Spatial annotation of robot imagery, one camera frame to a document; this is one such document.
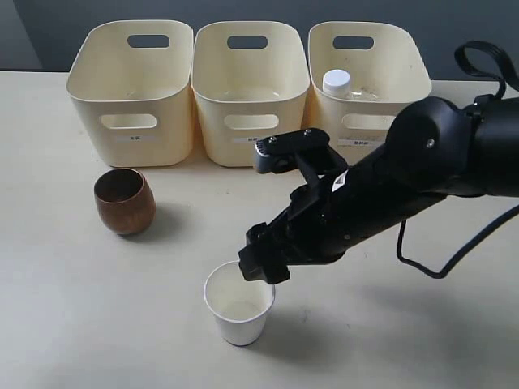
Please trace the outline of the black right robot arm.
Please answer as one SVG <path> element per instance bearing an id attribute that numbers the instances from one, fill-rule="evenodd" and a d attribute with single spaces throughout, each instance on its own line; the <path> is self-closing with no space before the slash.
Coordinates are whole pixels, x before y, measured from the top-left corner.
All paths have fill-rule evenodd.
<path id="1" fill-rule="evenodd" d="M 279 284 L 292 266 L 336 262 L 357 244 L 449 196 L 518 194 L 518 101 L 480 96 L 459 109 L 428 97 L 403 109 L 385 142 L 349 165 L 326 132 L 296 130 L 255 143 L 260 173 L 298 170 L 305 184 L 239 251 L 245 280 Z"/>

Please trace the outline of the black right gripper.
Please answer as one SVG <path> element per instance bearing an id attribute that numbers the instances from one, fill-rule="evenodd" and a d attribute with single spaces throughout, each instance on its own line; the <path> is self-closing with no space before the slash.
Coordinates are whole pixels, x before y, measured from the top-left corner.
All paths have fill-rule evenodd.
<path id="1" fill-rule="evenodd" d="M 290 267 L 336 262 L 357 244 L 404 219 L 405 185 L 356 164 L 307 183 L 272 221 L 252 226 L 238 252 L 247 281 L 279 284 Z"/>

